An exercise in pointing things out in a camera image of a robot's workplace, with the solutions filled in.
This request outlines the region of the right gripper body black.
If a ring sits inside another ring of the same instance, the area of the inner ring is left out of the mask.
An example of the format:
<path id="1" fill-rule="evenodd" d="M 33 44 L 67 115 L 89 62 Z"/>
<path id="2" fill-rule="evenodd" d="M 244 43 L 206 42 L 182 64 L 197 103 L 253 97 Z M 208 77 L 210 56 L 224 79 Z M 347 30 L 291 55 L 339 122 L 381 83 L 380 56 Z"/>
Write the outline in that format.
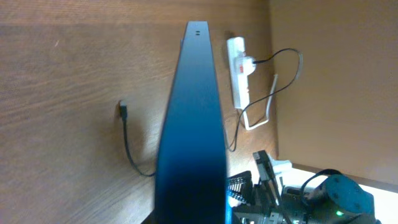
<path id="1" fill-rule="evenodd" d="M 253 154 L 259 173 L 258 182 L 253 181 L 252 204 L 243 204 L 235 199 L 231 207 L 232 223 L 298 223 L 299 206 L 296 205 L 299 191 L 287 186 L 280 178 L 282 186 L 271 180 L 273 174 L 270 156 L 266 151 Z"/>

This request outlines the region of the blue screen Galaxy smartphone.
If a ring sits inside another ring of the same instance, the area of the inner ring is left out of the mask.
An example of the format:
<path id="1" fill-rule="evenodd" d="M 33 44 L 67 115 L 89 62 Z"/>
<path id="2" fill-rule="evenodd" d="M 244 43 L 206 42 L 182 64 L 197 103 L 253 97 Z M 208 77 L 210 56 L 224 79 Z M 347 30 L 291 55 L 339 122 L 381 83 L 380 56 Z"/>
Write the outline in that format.
<path id="1" fill-rule="evenodd" d="M 157 223 L 225 223 L 226 146 L 210 32 L 187 23 L 162 126 Z"/>

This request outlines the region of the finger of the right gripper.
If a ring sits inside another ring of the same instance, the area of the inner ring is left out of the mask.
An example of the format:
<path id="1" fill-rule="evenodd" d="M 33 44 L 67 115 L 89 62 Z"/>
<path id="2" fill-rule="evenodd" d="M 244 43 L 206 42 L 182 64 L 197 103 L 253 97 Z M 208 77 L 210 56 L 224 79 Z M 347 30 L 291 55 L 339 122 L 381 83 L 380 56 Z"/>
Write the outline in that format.
<path id="1" fill-rule="evenodd" d="M 227 178 L 228 182 L 228 195 L 243 203 L 252 204 L 252 175 L 251 172 L 245 171 Z"/>

